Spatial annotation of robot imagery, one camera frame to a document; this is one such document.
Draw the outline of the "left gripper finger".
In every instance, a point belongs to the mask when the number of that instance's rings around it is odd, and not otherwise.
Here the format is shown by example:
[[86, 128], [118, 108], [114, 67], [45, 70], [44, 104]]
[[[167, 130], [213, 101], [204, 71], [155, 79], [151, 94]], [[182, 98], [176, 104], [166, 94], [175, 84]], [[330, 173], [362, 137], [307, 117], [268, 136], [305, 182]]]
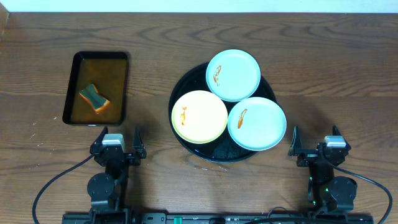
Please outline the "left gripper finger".
[[133, 146], [136, 154], [140, 158], [146, 158], [147, 152], [146, 152], [144, 143], [142, 142], [142, 138], [141, 138], [141, 135], [140, 135], [140, 129], [139, 129], [138, 126], [136, 126], [136, 128], [135, 128], [134, 141], [133, 141], [133, 145], [132, 146]]
[[99, 136], [94, 140], [94, 142], [91, 145], [92, 149], [99, 149], [102, 146], [102, 140], [104, 136], [108, 134], [108, 127], [105, 126]]

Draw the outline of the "orange green sponge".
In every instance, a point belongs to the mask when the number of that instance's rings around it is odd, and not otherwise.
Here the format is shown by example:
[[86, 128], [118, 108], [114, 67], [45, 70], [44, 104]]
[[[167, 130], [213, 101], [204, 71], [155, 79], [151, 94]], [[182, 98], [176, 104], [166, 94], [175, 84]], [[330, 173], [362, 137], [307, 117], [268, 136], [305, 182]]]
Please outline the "orange green sponge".
[[99, 93], [94, 84], [89, 84], [79, 94], [92, 107], [96, 114], [102, 113], [111, 103]]

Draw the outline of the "light blue plate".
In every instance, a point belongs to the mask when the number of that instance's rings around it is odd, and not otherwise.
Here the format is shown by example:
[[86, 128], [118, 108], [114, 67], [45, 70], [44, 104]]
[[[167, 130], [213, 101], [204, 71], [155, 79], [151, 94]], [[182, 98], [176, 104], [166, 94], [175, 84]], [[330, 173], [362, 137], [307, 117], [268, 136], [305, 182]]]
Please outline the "light blue plate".
[[287, 129], [282, 108], [272, 100], [250, 97], [233, 106], [228, 115], [232, 140], [250, 151], [264, 151], [277, 145]]
[[216, 54], [206, 73], [209, 90], [224, 101], [238, 102], [250, 97], [258, 88], [261, 70], [249, 53], [229, 49]]

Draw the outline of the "yellow plate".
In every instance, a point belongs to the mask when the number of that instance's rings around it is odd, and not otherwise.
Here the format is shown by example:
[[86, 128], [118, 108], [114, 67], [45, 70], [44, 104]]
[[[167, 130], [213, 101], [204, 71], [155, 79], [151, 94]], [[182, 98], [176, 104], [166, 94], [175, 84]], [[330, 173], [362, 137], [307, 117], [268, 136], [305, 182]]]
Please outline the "yellow plate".
[[181, 96], [173, 105], [172, 127], [179, 137], [194, 144], [214, 141], [225, 130], [228, 112], [215, 94], [195, 90]]

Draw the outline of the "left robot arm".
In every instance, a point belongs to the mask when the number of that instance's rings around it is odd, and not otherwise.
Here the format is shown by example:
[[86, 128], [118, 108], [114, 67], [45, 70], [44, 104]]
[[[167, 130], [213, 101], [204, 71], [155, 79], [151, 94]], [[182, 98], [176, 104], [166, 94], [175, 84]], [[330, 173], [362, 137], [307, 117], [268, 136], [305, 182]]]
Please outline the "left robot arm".
[[141, 139], [139, 128], [135, 129], [132, 145], [134, 151], [125, 151], [122, 134], [110, 134], [103, 128], [100, 135], [90, 146], [90, 154], [105, 171], [94, 175], [87, 184], [87, 192], [91, 197], [91, 211], [95, 217], [103, 215], [128, 216], [128, 208], [124, 204], [129, 168], [141, 164], [146, 158], [146, 149]]

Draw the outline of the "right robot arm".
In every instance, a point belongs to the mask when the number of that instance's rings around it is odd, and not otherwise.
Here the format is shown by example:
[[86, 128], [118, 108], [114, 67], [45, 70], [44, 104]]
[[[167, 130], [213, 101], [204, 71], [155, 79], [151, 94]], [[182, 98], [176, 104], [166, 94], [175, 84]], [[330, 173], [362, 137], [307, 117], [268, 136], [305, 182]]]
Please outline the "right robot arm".
[[319, 214], [347, 213], [354, 209], [354, 199], [358, 185], [349, 177], [336, 176], [334, 169], [345, 161], [351, 146], [338, 128], [325, 136], [315, 149], [303, 147], [298, 127], [294, 127], [289, 156], [297, 158], [297, 166], [308, 167], [308, 201], [313, 203], [311, 217]]

